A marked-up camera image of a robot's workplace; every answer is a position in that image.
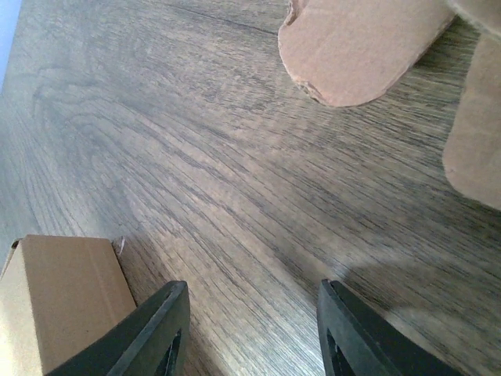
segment black plastic part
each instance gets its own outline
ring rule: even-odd
[[[459,376],[340,282],[323,280],[317,308],[327,376]]]
[[[49,376],[182,374],[189,337],[186,282],[172,281]]]

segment laminate floor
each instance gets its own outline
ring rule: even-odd
[[[344,281],[466,374],[501,373],[501,213],[442,149],[462,21],[383,99],[337,110],[278,54],[280,0],[24,0],[0,97],[0,241],[115,238],[139,302],[187,280],[186,374],[321,375]]]

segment cardboard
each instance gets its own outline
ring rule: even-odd
[[[29,235],[0,279],[0,374],[46,374],[135,309],[108,240]]]
[[[291,0],[279,51],[312,98],[355,106],[382,96],[453,18],[440,0]]]
[[[501,210],[501,44],[482,35],[445,144],[445,175],[467,197]]]
[[[501,42],[500,0],[449,0],[448,3],[481,33],[488,34]]]

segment wood grain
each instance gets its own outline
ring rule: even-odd
[[[456,22],[383,99],[334,110],[283,69],[282,2],[199,3],[24,1],[0,98],[5,250],[126,236],[139,302],[188,281],[188,375],[322,374],[324,277],[499,374],[501,214],[441,163],[475,32]]]

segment brown cardboard box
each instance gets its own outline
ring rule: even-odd
[[[465,196],[501,210],[501,1],[449,4],[483,34],[445,144],[445,174]]]
[[[453,18],[442,0],[290,0],[280,56],[314,99],[356,106],[382,96]]]
[[[46,374],[134,309],[108,240],[28,235],[0,276],[0,374]]]

